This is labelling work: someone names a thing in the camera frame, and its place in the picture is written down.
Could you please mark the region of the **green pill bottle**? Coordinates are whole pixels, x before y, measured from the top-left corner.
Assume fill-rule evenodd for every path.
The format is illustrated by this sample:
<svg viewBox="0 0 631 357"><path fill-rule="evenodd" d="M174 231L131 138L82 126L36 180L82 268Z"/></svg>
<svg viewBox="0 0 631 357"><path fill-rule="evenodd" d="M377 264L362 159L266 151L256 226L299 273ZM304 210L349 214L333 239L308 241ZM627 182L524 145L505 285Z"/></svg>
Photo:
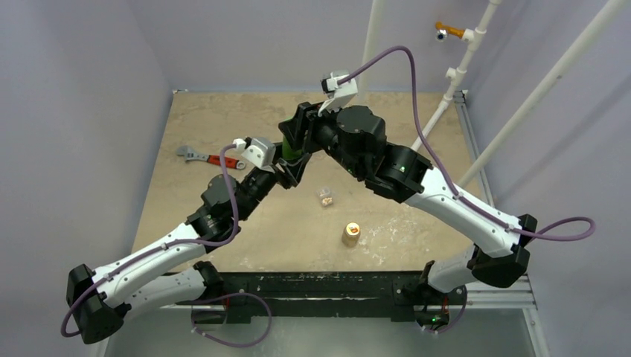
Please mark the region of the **green pill bottle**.
<svg viewBox="0 0 631 357"><path fill-rule="evenodd" d="M294 161L301 158L303 152L300 149L293 149L289 144L287 138L283 137L281 144L281 157L285 161Z"/></svg>

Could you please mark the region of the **clear plastic pill organizer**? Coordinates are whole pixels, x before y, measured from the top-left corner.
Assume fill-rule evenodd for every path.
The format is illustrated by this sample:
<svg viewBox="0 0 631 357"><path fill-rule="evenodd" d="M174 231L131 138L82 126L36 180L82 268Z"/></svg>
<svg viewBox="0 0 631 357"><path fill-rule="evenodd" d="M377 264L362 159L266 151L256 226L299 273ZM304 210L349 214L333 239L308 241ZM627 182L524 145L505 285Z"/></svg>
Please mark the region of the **clear plastic pill organizer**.
<svg viewBox="0 0 631 357"><path fill-rule="evenodd" d="M316 195L323 208L329 207L334 203L333 194L329 187L321 187L317 189Z"/></svg>

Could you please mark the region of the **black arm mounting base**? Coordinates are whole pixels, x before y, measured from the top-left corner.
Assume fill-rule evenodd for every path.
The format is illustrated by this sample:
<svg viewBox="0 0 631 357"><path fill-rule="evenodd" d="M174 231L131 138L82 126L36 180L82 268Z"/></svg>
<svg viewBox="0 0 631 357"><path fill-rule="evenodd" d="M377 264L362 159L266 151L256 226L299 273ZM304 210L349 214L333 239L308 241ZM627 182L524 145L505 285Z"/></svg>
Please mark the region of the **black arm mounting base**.
<svg viewBox="0 0 631 357"><path fill-rule="evenodd" d="M206 279L193 305L218 306L230 324L253 317L385 318L444 326L466 303L466 288L448 293L422 271L223 272Z"/></svg>

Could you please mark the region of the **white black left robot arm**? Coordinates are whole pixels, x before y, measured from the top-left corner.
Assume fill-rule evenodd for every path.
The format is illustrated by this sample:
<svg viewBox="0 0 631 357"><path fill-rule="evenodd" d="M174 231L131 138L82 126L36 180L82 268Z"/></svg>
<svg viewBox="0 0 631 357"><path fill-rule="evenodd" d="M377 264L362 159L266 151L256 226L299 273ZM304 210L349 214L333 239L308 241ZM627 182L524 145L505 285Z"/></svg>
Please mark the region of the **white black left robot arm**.
<svg viewBox="0 0 631 357"><path fill-rule="evenodd" d="M202 193L202 206L161 239L113 263L89 268L81 264L68 274L60 332L80 336L85 344L100 342L126 320L172 303L224 303L241 296L228 293L222 276L208 261L180 273L170 270L223 247L276 185L299 183L311 156L284 155L267 170L253 167L242 181L227 172L213 177Z"/></svg>

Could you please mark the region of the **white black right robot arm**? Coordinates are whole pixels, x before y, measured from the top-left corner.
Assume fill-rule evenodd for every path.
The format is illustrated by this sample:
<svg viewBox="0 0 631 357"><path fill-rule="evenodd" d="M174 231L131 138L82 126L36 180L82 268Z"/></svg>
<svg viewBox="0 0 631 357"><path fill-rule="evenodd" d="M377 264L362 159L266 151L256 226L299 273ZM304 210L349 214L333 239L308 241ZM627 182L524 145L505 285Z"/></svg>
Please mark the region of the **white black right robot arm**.
<svg viewBox="0 0 631 357"><path fill-rule="evenodd" d="M479 281L512 286L526 271L530 253L520 219L500 213L465 190L451 190L442 172L409 147L388 142L385 121L366 106L320 115L319 106L298 105L278 128L289 147L303 154L324 151L374 194L417 208L466 236L471 246L426 264L419 296L434 303L447 292Z"/></svg>

